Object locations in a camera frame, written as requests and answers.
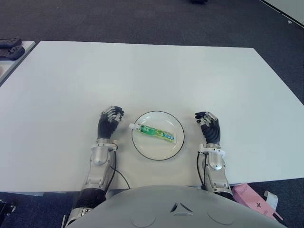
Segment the white table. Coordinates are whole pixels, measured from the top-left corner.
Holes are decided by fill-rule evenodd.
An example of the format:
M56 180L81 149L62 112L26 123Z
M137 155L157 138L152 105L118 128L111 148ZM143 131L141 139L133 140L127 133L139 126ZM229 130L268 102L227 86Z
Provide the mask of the white table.
M28 52L34 47L34 41L23 41L22 46L25 49L25 53L16 61L1 60L0 61L0 85L1 82L8 76L8 74L20 63L28 54Z
M220 120L230 183L304 176L304 106L252 48L40 42L0 88L0 191L80 190L100 112L126 115L112 139L131 187L199 185L205 142L194 113ZM182 150L141 156L128 125L162 110L183 125ZM112 188L125 188L119 175Z

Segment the black cable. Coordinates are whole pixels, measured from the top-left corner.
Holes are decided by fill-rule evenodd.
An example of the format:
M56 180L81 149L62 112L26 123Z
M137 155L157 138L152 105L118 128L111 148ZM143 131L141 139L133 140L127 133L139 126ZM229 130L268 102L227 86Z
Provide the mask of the black cable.
M204 166L204 187L205 187L205 189L206 189L206 185L205 185L205 176L206 176L206 162L207 162L207 154L205 154L205 153L204 153L204 155L205 155L205 166Z
M198 174L199 174L199 179L200 179L200 182L203 186L205 186L205 184L203 183L203 179L201 178L201 175L200 175L200 170L199 170L199 155L200 155L200 152L198 152L198 156L196 158L196 168L198 169Z
M202 186L204 187L204 190L206 190L206 185L205 185L205 173L206 173L206 159L207 159L207 155L204 153L205 155L205 165L204 165L204 182L203 182L203 179L200 175L200 170L199 170L199 155L200 155L200 152L198 152L198 156L196 158L196 168L198 170L198 174L199 174L199 179L200 179L200 182L202 184Z
M121 177L124 179L124 181L128 185L128 188L131 189L127 179L123 176L123 174L121 172L119 172L118 170L115 170L115 171L118 172L121 175Z
M114 151L114 161L115 161L114 171L113 171L113 174L112 174L112 177L111 177L111 179L110 179L110 181L109 181L108 186L107 186L107 187L105 188L105 190L104 190L105 193L107 193L107 191L108 191L108 189L109 189L109 187L110 187L110 184L111 184L111 182L112 182L112 180L113 180L113 177L114 177L114 175L115 175L115 172L116 172L116 151Z

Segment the metal forearm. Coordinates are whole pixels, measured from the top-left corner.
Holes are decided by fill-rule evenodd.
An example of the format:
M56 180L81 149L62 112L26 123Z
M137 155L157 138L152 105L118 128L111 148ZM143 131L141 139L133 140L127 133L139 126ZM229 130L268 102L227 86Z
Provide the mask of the metal forearm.
M82 189L97 188L106 191L109 181L114 172L114 153L117 145L110 142L110 139L97 139L92 145L90 158L90 170L83 184Z
M225 176L226 165L223 160L225 154L220 147L200 144L199 171L204 177L204 185L207 191L219 195L232 195L230 185Z
M206 138L206 146L199 145L198 170L207 191L233 199L230 185L225 176L226 165L221 150L218 118L210 112L195 113L197 123Z
M118 149L117 144L110 138L123 115L124 111L117 106L111 106L101 112L97 140L91 147L90 170L73 205L67 226L106 200L105 195L115 174Z

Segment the black remote control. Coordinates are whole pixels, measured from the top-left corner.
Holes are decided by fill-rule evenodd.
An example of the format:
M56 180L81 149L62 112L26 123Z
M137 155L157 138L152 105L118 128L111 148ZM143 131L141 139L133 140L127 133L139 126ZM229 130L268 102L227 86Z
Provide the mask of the black remote control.
M22 44L22 40L18 37L11 39L0 39L0 49L11 49L12 47L19 46Z
M23 46L13 47L9 49L0 49L0 59L17 60L25 53Z

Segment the robot chest logo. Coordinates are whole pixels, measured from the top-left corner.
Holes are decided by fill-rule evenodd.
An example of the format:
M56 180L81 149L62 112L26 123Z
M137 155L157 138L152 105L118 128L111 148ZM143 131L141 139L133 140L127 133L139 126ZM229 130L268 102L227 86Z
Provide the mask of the robot chest logo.
M191 216L193 215L193 210L191 210L190 208L186 207L184 204L182 203L175 203L170 211L173 215L175 216Z

